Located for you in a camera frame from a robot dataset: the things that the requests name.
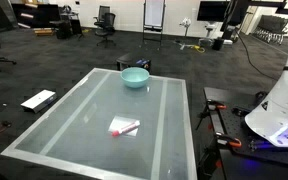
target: frosted glass tabletop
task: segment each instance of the frosted glass tabletop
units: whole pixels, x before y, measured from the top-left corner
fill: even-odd
[[[2,155],[98,179],[197,179],[185,81],[131,89],[95,68]]]

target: teal bowl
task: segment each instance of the teal bowl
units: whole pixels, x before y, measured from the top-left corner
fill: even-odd
[[[124,84],[130,88],[140,88],[146,85],[150,74],[143,68],[127,68],[121,73]]]

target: white robot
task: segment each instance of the white robot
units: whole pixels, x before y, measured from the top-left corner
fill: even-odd
[[[288,148],[288,59],[276,85],[245,121],[274,146]]]

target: gray carpet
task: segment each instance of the gray carpet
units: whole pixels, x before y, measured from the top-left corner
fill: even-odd
[[[94,67],[116,69],[115,60],[134,50],[145,51],[152,57],[151,74],[186,80],[193,129],[205,101],[203,87],[256,93],[269,91],[275,83],[248,64],[240,41],[225,46],[222,51],[206,49],[205,53],[199,53],[193,49],[181,51],[173,43],[175,37],[165,36],[162,50],[157,51],[155,42],[139,48],[141,33],[117,32],[111,37],[117,46],[104,49],[96,47],[101,39],[93,34],[93,31],[87,33],[80,41],[76,37],[68,40],[58,40],[55,36],[36,37],[28,30],[0,34],[0,56],[18,62],[16,66],[0,64],[0,121],[13,123],[0,134],[0,153],[48,109],[38,114],[23,112],[20,107],[23,101],[42,89],[56,91],[60,98]],[[278,78],[287,55],[250,36],[242,37],[253,63]],[[187,41],[197,43],[193,38]],[[3,157],[0,157],[0,173],[11,180],[84,179]]]

